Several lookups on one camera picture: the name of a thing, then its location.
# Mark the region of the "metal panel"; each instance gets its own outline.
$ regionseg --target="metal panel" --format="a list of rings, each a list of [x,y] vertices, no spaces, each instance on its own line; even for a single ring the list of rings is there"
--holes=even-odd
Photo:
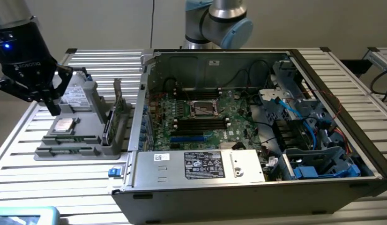
[[[77,51],[71,63],[97,62],[136,62],[141,51]],[[304,58],[315,60],[317,65],[331,65],[331,56],[319,49],[301,50]],[[123,78],[125,95],[135,95],[137,89],[131,86],[140,79],[139,66],[101,65],[89,67],[88,72],[99,81],[100,88],[111,88],[113,78]],[[333,79],[328,72],[321,72],[331,78],[327,82],[333,89],[356,88],[356,84],[344,72],[333,71],[341,78]],[[105,98],[111,99],[112,89],[100,89]],[[345,108],[379,108],[367,96],[339,96]],[[40,145],[40,138],[49,129],[53,117],[45,108],[32,104],[20,120],[6,142],[0,149],[0,206],[56,206],[61,213],[61,224],[68,225],[109,225],[129,224],[121,214],[112,197],[107,194],[109,180],[107,170],[115,165],[124,164],[127,153],[116,161],[57,161],[44,162],[33,160],[33,152]],[[379,127],[387,130],[387,117],[355,116],[359,125],[369,131]],[[387,142],[375,142],[376,147],[387,156]],[[111,185],[120,186],[121,180],[112,180]],[[220,222],[203,222],[197,225],[217,225]],[[329,224],[329,225],[387,225],[387,192],[377,197],[367,197],[352,202],[332,215],[272,217],[223,221],[225,225],[272,225],[272,224]]]

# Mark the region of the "circuit board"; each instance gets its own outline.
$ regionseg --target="circuit board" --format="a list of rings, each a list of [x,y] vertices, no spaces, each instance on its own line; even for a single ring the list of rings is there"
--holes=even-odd
[[[167,95],[156,102],[151,103],[151,110],[155,123],[155,150],[201,150],[201,149],[220,149],[221,143],[241,142],[247,149],[259,149],[260,140],[257,135],[252,135],[256,125],[237,114],[237,109],[241,105],[239,91],[229,91],[217,99],[208,99],[203,101],[176,100]],[[209,112],[195,108],[195,103],[201,105],[216,104],[216,111]],[[192,108],[196,109],[197,115],[193,115]],[[175,121],[185,119],[205,119],[205,118],[228,118],[229,125],[225,129],[204,130],[205,140],[203,142],[179,142],[179,148],[171,149],[171,132],[176,130]]]

